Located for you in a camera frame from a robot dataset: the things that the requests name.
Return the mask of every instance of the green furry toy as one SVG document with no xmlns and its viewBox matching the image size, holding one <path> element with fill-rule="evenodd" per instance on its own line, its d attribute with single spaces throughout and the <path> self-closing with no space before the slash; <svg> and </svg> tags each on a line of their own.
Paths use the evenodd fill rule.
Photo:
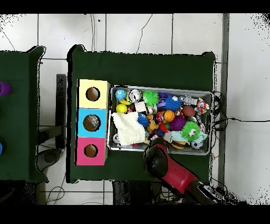
<svg viewBox="0 0 270 224">
<path fill-rule="evenodd" d="M 200 134 L 200 128 L 195 122 L 186 122 L 182 129 L 182 137 L 194 141 Z"/>
</svg>

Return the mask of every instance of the green toy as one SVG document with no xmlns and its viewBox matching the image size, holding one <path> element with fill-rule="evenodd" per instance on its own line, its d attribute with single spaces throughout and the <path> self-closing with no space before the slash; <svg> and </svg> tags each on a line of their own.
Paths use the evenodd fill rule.
<svg viewBox="0 0 270 224">
<path fill-rule="evenodd" d="M 146 103 L 146 106 L 153 107 L 156 106 L 159 102 L 158 93 L 152 90 L 146 90 L 143 92 L 143 100 Z"/>
<path fill-rule="evenodd" d="M 182 129 L 182 137 L 194 141 L 200 134 L 200 128 L 195 122 L 186 122 Z"/>
</svg>

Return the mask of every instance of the orange ball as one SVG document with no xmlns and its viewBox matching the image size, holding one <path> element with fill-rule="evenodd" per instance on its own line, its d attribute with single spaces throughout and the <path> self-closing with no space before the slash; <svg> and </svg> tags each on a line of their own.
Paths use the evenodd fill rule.
<svg viewBox="0 0 270 224">
<path fill-rule="evenodd" d="M 166 110 L 164 113 L 164 120 L 167 122 L 172 122 L 175 118 L 175 113 L 171 110 Z"/>
</svg>

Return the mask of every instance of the white cloth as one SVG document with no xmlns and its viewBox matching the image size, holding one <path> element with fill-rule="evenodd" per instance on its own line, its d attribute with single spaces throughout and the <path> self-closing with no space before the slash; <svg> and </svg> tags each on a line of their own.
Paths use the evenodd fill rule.
<svg viewBox="0 0 270 224">
<path fill-rule="evenodd" d="M 138 112 L 130 112 L 128 114 L 113 113 L 112 117 L 121 145 L 144 142 L 146 138 L 145 130 L 137 121 Z"/>
</svg>

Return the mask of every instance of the table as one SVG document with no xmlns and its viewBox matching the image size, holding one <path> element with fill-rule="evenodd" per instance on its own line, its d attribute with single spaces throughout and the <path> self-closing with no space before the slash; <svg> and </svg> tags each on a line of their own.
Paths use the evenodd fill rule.
<svg viewBox="0 0 270 224">
<path fill-rule="evenodd" d="M 78 79 L 106 80 L 111 85 L 131 85 L 185 90 L 213 90 L 215 56 L 124 54 L 87 52 L 74 45 L 67 54 L 67 181 L 79 180 L 154 180 L 143 169 L 142 152 L 109 151 L 104 166 L 75 166 L 76 82 Z M 173 158 L 209 181 L 209 159 L 206 156 L 173 155 Z"/>
</svg>

